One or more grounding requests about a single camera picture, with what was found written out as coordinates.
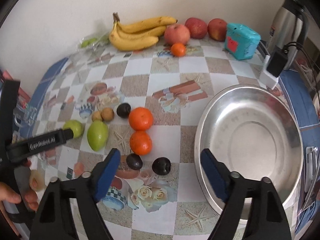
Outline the person's left hand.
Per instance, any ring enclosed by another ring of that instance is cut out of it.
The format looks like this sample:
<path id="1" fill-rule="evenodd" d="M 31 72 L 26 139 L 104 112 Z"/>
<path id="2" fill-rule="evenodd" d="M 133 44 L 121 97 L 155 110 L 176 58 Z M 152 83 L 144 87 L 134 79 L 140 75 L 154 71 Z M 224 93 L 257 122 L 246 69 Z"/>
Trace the person's left hand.
<path id="1" fill-rule="evenodd" d="M 1 229 L 20 238 L 29 237 L 35 212 L 39 207 L 37 194 L 32 189 L 39 185 L 30 182 L 31 161 L 19 167 L 1 169 Z"/>

